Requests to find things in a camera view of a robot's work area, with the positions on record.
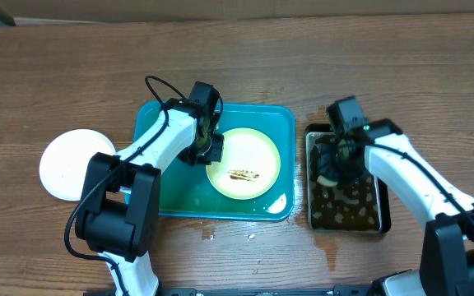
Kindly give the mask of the green rimmed plate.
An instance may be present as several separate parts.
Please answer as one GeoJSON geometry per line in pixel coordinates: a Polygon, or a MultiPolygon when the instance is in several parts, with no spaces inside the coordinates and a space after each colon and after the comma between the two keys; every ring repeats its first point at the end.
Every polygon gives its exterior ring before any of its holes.
{"type": "Polygon", "coordinates": [[[281,172],[281,157],[264,133],[246,127],[223,133],[221,161],[206,167],[211,185],[235,200],[250,200],[266,193],[281,172]]]}

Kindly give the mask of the white plate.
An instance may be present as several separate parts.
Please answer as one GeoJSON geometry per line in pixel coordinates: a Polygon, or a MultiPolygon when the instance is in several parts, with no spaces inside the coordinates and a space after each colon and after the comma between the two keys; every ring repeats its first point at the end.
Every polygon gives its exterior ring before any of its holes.
{"type": "Polygon", "coordinates": [[[39,162],[39,177],[45,190],[63,201],[79,201],[87,165],[97,152],[116,152],[110,139],[97,131],[76,129],[56,137],[39,162]]]}

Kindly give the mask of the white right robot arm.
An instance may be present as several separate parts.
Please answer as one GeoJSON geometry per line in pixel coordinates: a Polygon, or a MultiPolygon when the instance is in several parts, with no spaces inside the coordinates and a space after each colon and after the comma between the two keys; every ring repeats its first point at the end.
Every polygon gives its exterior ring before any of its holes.
{"type": "Polygon", "coordinates": [[[474,197],[460,191],[425,161],[389,119],[335,128],[336,140],[318,146],[318,181],[347,185],[371,175],[392,190],[424,226],[439,214],[474,209],[474,197]]]}

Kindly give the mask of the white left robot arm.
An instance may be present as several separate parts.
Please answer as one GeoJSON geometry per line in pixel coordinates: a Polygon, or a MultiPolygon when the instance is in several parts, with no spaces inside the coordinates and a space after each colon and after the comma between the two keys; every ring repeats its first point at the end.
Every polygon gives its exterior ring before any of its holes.
{"type": "Polygon", "coordinates": [[[214,132],[217,102],[170,99],[155,123],[114,156],[91,158],[77,217],[77,235],[105,261],[118,295],[156,295],[159,280],[149,250],[156,234],[161,176],[174,159],[188,165],[222,157],[224,137],[214,132]]]}

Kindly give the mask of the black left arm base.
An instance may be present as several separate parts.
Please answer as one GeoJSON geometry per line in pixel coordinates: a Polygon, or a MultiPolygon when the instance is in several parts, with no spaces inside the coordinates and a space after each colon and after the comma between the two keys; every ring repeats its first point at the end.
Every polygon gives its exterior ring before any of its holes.
{"type": "Polygon", "coordinates": [[[161,170],[150,164],[120,164],[118,156],[92,156],[75,232],[90,250],[133,262],[150,250],[156,236],[161,170]]]}

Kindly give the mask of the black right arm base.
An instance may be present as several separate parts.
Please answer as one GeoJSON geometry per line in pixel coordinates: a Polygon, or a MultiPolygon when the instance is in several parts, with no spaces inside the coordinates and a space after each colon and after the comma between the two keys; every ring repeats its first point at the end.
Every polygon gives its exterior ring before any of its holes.
{"type": "Polygon", "coordinates": [[[474,295],[474,249],[466,250],[464,237],[474,241],[474,231],[463,215],[428,215],[414,209],[424,226],[421,263],[372,282],[367,295],[474,295]]]}

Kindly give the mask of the teal serving tray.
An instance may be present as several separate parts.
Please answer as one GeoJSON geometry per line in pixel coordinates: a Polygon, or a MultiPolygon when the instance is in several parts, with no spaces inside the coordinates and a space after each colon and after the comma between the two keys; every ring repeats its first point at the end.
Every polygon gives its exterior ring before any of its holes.
{"type": "MultiPolygon", "coordinates": [[[[158,119],[160,105],[144,105],[137,117],[133,142],[158,119]]],[[[279,221],[295,204],[295,117],[276,105],[225,104],[216,133],[234,128],[252,128],[266,134],[281,157],[281,172],[275,184],[260,197],[235,200],[220,194],[207,177],[208,165],[190,166],[174,159],[161,177],[160,215],[223,220],[279,221]]]]}

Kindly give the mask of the black water tray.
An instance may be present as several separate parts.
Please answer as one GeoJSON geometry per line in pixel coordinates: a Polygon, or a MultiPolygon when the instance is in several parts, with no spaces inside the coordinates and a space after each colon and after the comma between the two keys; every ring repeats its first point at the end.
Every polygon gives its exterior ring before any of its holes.
{"type": "Polygon", "coordinates": [[[318,184],[318,146],[334,141],[334,133],[326,123],[312,123],[305,128],[309,227],[319,232],[387,233],[392,222],[388,187],[381,180],[369,175],[348,186],[318,184]]]}

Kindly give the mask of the black front rail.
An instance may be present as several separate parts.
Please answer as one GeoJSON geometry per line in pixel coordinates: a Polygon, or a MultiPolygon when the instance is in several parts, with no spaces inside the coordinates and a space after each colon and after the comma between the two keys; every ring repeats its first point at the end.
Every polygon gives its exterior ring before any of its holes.
{"type": "Polygon", "coordinates": [[[374,295],[370,284],[339,284],[318,289],[159,289],[158,296],[369,296],[374,295]]]}

